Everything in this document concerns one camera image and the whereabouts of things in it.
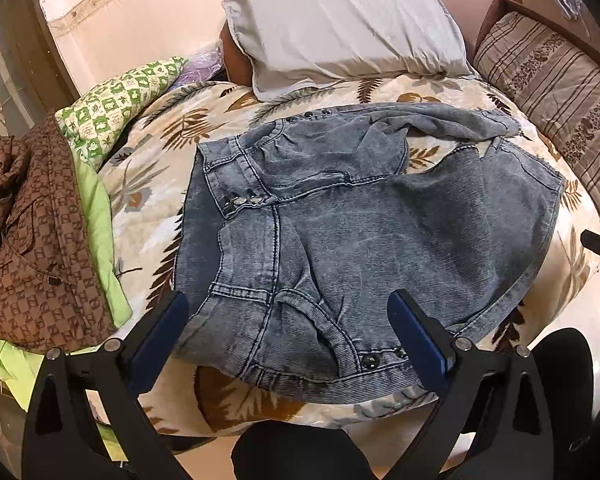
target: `denim jeans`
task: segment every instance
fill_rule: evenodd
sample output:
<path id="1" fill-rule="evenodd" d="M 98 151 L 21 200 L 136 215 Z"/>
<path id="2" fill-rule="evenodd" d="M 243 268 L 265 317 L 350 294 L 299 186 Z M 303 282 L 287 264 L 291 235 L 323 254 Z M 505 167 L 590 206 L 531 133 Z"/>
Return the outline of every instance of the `denim jeans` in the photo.
<path id="1" fill-rule="evenodd" d="M 411 129 L 461 139 L 405 174 Z M 506 137 L 499 111 L 354 105 L 198 146 L 174 281 L 176 355 L 307 402 L 417 381 L 386 315 L 406 288 L 480 340 L 518 304 L 555 227 L 563 177 Z M 494 139 L 481 158 L 474 142 Z"/>

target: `brown patterned jacket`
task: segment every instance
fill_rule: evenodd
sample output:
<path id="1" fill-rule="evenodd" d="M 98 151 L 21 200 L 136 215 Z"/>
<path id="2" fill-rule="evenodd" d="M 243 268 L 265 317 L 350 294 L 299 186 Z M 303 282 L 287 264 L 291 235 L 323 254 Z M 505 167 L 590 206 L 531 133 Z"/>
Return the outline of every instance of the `brown patterned jacket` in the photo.
<path id="1" fill-rule="evenodd" d="M 0 137 L 0 339 L 74 351 L 114 331 L 54 117 L 19 139 Z"/>

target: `white pillow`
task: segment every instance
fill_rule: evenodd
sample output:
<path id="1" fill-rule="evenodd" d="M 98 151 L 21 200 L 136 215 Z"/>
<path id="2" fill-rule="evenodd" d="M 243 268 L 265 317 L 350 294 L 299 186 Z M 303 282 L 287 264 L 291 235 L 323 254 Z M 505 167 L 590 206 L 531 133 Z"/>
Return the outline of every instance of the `white pillow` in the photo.
<path id="1" fill-rule="evenodd" d="M 223 0 L 229 30 L 270 101 L 335 80 L 409 72 L 472 73 L 440 0 Z"/>

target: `purple plastic bag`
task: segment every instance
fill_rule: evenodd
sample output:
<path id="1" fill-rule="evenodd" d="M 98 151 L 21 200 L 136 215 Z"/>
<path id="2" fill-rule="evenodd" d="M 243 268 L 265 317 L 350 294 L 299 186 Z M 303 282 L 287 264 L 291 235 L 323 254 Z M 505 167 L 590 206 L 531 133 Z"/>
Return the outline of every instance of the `purple plastic bag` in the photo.
<path id="1" fill-rule="evenodd" d="M 196 52 L 189 56 L 179 77 L 173 81 L 173 85 L 167 91 L 170 92 L 188 83 L 208 81 L 223 67 L 219 44 L 209 50 Z"/>

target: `blue gripper pad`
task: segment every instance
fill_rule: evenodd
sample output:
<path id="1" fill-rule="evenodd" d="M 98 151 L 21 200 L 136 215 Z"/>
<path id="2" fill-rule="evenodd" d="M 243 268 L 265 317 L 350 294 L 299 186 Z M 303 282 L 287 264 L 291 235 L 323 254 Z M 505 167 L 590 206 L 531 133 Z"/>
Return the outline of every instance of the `blue gripper pad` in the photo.
<path id="1" fill-rule="evenodd" d="M 148 330 L 144 341 L 126 365 L 126 388 L 135 397 L 151 391 L 171 355 L 177 338 L 189 320 L 189 301 L 185 295 L 181 292 L 171 292 L 165 301 L 170 303 L 169 306 Z M 127 340 L 134 330 L 135 328 L 129 333 Z"/>
<path id="2" fill-rule="evenodd" d="M 423 324 L 427 319 L 426 314 L 414 304 L 415 308 L 417 308 L 417 315 L 395 290 L 389 296 L 386 311 L 395 335 L 398 336 L 402 348 L 407 352 L 409 361 L 416 370 L 424 389 L 443 395 L 449 387 L 446 377 L 447 359 L 433 342 Z"/>

